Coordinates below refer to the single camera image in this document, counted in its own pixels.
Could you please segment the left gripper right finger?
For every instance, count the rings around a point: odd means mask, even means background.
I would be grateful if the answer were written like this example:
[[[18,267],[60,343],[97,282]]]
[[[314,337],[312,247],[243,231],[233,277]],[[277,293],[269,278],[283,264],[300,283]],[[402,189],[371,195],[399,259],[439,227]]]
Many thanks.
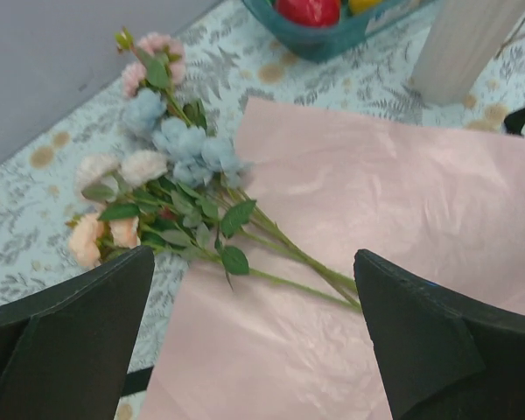
[[[353,273],[394,419],[525,419],[525,316],[366,249]]]

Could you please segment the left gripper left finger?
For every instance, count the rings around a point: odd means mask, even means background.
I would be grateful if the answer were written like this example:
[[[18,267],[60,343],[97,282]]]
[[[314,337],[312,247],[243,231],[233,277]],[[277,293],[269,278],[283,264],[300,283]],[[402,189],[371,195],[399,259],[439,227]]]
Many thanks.
[[[0,419],[112,419],[150,293],[139,246],[0,306]]]

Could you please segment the purple pink wrapping paper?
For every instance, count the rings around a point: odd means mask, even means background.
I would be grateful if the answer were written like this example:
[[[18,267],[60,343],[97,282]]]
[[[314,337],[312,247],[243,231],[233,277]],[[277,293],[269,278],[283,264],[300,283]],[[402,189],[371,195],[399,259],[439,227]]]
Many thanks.
[[[525,138],[251,99],[248,194],[305,253],[351,275],[369,249],[525,315]],[[197,262],[142,419],[387,419],[363,317]]]

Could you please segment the white pink flower stem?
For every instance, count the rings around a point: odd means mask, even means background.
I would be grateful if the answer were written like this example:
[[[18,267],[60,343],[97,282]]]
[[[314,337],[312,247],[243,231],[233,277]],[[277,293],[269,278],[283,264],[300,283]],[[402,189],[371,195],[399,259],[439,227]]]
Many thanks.
[[[92,213],[98,213],[101,221],[137,217],[140,245],[146,241],[180,244],[184,238],[172,230],[177,216],[170,201],[139,185],[142,180],[164,174],[166,162],[164,155],[153,150],[140,150],[124,160],[105,153],[94,154],[85,157],[77,168],[75,190],[94,206]]]

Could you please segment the blue flower stem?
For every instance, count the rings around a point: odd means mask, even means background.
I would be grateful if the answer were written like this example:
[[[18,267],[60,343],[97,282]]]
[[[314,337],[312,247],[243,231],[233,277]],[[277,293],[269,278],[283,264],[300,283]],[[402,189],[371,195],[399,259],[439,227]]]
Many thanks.
[[[215,263],[227,278],[252,275],[278,284],[287,280],[252,267],[233,239],[247,239],[279,256],[306,265],[337,292],[345,305],[358,306],[357,289],[346,276],[302,251],[242,187],[248,164],[233,143],[208,128],[202,101],[179,104],[170,89],[140,87],[122,112],[125,129],[149,141],[167,159],[166,172],[139,185],[170,201],[183,236],[173,249]]]

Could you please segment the black ribbon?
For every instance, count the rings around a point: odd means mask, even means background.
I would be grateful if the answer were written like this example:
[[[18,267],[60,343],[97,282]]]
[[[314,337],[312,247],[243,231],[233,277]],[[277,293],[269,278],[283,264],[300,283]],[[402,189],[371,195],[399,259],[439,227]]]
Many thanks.
[[[503,129],[506,134],[525,137],[522,133],[525,128],[525,107],[518,109],[504,118]]]

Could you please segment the white ribbed vase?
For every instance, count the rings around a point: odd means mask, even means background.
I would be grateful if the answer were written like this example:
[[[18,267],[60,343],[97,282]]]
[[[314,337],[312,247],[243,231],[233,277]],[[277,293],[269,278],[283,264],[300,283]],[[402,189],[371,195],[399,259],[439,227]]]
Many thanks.
[[[445,0],[411,79],[425,102],[462,102],[525,14],[525,1]]]

